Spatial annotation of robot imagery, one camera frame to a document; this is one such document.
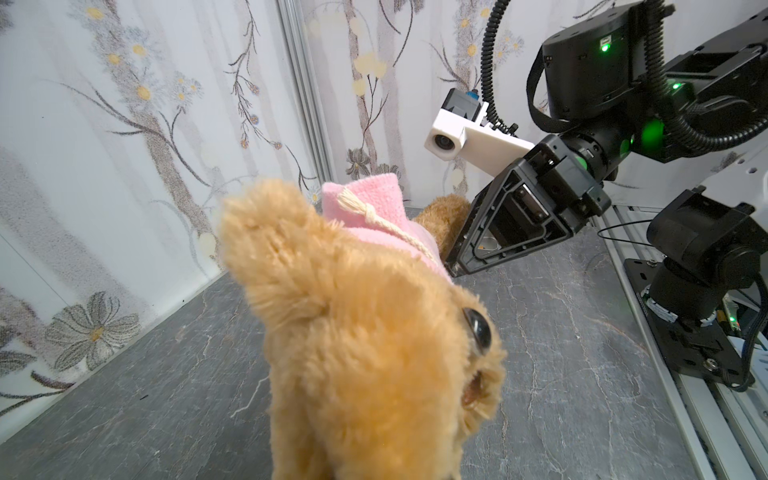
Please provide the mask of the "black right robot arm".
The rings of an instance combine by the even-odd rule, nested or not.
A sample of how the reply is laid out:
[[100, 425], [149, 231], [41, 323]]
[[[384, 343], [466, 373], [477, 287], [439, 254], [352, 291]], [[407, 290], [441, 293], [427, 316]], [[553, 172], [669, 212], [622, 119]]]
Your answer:
[[604, 190], [630, 154], [660, 163], [741, 145], [767, 128], [767, 15], [759, 12], [672, 60], [663, 23], [674, 7], [641, 1], [550, 36], [526, 80], [548, 108], [529, 110], [544, 137], [524, 143], [497, 112], [496, 36], [507, 3], [485, 28], [480, 85], [447, 94], [427, 147], [492, 180], [473, 200], [444, 264], [470, 275], [575, 236], [611, 201]]

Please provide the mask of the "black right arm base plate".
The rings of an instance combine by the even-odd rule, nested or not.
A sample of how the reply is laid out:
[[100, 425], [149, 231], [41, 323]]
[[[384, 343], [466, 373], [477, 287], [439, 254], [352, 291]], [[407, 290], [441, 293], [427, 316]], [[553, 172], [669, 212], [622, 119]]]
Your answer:
[[627, 259], [623, 268], [666, 366], [679, 374], [748, 388], [748, 365], [717, 321], [725, 290], [675, 262]]

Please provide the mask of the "brown plush teddy bear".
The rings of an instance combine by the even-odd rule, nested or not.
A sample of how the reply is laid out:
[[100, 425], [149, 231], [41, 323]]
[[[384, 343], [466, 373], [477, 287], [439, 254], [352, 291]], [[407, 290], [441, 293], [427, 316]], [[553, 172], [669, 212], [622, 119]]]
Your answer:
[[[411, 219], [439, 257], [468, 203]], [[222, 257], [264, 325], [276, 479], [457, 479], [501, 401], [505, 351], [481, 300], [366, 243], [282, 180], [230, 198]]]

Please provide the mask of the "pink bear hoodie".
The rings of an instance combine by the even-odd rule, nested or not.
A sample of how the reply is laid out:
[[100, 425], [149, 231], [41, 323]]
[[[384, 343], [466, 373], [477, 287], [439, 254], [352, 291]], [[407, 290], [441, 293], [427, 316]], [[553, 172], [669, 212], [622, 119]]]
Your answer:
[[450, 279], [435, 236], [407, 217], [395, 174], [372, 175], [346, 185], [327, 182], [321, 206], [325, 219], [340, 223], [359, 240], [402, 250]]

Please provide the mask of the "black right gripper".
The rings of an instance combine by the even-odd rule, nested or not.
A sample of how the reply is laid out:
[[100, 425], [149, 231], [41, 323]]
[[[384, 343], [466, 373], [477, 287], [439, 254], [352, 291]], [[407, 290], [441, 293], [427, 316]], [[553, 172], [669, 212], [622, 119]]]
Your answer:
[[583, 133], [548, 135], [474, 199], [445, 267], [458, 278], [574, 237], [611, 200], [612, 142]]

